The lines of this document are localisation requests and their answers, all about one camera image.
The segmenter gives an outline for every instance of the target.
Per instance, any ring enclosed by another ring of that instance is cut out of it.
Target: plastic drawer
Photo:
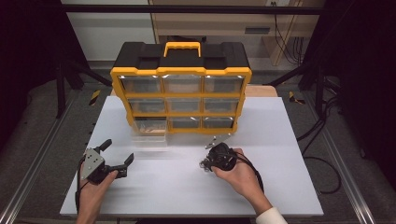
[[[244,77],[205,76],[205,92],[241,92]]]
[[[201,119],[198,117],[171,117],[169,127],[171,129],[199,128]]]
[[[161,80],[158,76],[120,76],[126,92],[161,92]]]
[[[166,98],[168,112],[200,112],[200,98]]]
[[[163,113],[165,106],[163,98],[128,99],[134,113]]]
[[[201,77],[196,75],[163,76],[165,92],[201,92]]]
[[[139,135],[134,135],[135,140],[144,140],[146,136],[159,135],[166,133],[166,117],[136,117],[134,127]]]
[[[204,98],[206,113],[235,113],[239,98]]]
[[[231,117],[206,117],[204,118],[204,128],[232,128],[234,118]]]

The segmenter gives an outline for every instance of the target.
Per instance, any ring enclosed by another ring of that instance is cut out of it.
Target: white table
[[[213,135],[177,133],[167,148],[137,148],[130,138],[125,109],[108,96],[88,147],[108,138],[113,144],[102,156],[119,165],[134,152],[128,176],[108,190],[101,214],[113,217],[254,217],[250,204],[225,181],[204,172],[199,162]],[[304,165],[290,121],[278,97],[248,97],[238,131],[225,141],[241,147],[262,175],[265,193],[284,216],[322,216],[323,211]],[[61,215],[76,216],[76,178]]]

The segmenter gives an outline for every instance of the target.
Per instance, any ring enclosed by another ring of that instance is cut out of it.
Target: yellow storage organizer
[[[242,43],[126,42],[111,70],[141,133],[234,133],[251,79]]]

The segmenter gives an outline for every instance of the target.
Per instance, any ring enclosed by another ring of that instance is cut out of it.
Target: sleeve
[[[257,224],[287,224],[285,218],[280,215],[277,208],[272,207],[267,211],[261,213],[256,218]]]

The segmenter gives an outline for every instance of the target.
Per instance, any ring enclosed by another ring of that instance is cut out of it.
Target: human hand
[[[234,148],[233,150],[237,153],[238,157],[245,159],[244,152],[241,148]],[[257,215],[272,208],[272,205],[260,188],[259,181],[253,169],[245,162],[237,160],[235,167],[231,171],[223,171],[215,166],[212,166],[211,169],[217,177],[227,181],[237,193],[244,196],[252,204]]]
[[[100,208],[107,189],[116,179],[118,171],[113,171],[98,185],[87,179],[80,180],[81,193],[79,195],[79,211],[77,223],[94,223],[99,216]]]

